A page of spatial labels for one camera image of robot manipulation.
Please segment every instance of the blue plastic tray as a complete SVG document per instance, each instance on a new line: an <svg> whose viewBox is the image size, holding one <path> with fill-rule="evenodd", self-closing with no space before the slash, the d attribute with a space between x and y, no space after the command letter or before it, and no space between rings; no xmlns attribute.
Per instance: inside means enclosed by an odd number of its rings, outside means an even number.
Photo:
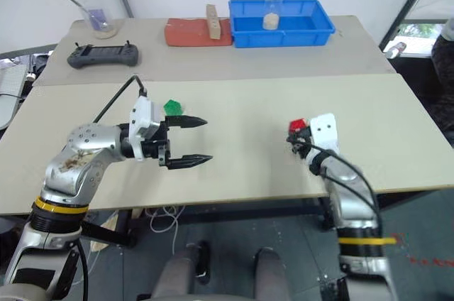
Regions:
<svg viewBox="0 0 454 301"><path fill-rule="evenodd" d="M284 0L277 30L262 27L265 1L229 1L237 48L325 45L336 31L317 0Z"/></svg>

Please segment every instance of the white table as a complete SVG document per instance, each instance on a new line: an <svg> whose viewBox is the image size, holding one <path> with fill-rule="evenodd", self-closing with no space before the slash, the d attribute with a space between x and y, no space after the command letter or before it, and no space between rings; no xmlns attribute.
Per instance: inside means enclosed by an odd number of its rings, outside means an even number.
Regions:
<svg viewBox="0 0 454 301"><path fill-rule="evenodd" d="M118 34L107 40L94 38L83 21L76 21L35 85L120 83L133 73L147 81L191 81L395 72L355 16L332 16L331 20L336 33L325 46L255 49L168 47L164 18L126 19ZM74 42L123 45L126 40L140 51L135 67L101 65L76 70L66 62Z"/></svg>
<svg viewBox="0 0 454 301"><path fill-rule="evenodd" d="M201 153L209 162L168 171L156 160L115 163L92 209L325 194L285 142L289 121L333 112L341 153L377 192L454 186L454 152L406 83L396 74L210 82L147 82L149 97L183 103L208 124L172 129L172 156ZM69 132L91 121L120 84L35 87L0 141L0 213L30 211L49 161ZM131 86L102 119L128 120Z"/></svg>

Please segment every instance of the yellow ring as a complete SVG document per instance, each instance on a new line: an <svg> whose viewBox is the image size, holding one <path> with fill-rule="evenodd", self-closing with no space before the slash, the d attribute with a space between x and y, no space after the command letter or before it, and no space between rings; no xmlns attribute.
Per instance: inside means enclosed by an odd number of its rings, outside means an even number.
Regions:
<svg viewBox="0 0 454 301"><path fill-rule="evenodd" d="M57 214L83 214L88 211L88 207L58 207L57 205L43 202L39 197L36 198L35 204L40 209Z"/></svg>
<svg viewBox="0 0 454 301"><path fill-rule="evenodd" d="M369 246L383 246L385 244L396 244L397 240L394 237L387 237L385 239L354 239L349 237L339 237L339 244L356 244L356 245L369 245Z"/></svg>

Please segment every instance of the clear glass cup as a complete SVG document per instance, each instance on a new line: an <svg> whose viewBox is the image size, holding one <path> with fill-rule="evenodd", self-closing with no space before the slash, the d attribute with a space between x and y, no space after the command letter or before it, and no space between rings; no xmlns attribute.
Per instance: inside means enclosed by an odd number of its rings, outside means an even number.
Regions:
<svg viewBox="0 0 454 301"><path fill-rule="evenodd" d="M263 28L276 30L279 26L279 17L282 10L282 0L265 0L265 14L263 16Z"/></svg>
<svg viewBox="0 0 454 301"><path fill-rule="evenodd" d="M80 13L94 37L104 39L116 35L118 26L101 0L81 0L81 4L84 9L79 8Z"/></svg>

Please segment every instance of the table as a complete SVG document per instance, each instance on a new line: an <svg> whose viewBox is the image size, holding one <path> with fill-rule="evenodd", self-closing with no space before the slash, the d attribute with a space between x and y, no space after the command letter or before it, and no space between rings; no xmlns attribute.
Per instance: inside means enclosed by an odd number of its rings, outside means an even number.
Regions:
<svg viewBox="0 0 454 301"><path fill-rule="evenodd" d="M60 41L35 86L56 84L120 83L133 73L147 81L237 80L278 77L394 73L355 16L332 16L336 33L323 47L246 48L168 47L164 38L167 19L126 19L118 34L94 38L83 21L72 24ZM126 40L140 51L135 67L102 65L82 70L66 59L80 45L123 45Z"/></svg>
<svg viewBox="0 0 454 301"><path fill-rule="evenodd" d="M208 124L172 129L172 157L201 153L209 162L168 171L156 160L112 164L92 209L234 202L325 195L285 142L289 121L333 112L341 153L377 192L454 186L454 152L397 74L210 82L146 82L158 104L176 99ZM0 210L30 211L46 165L70 131L91 121L120 84L35 87L0 141ZM131 86L102 119L128 120Z"/></svg>

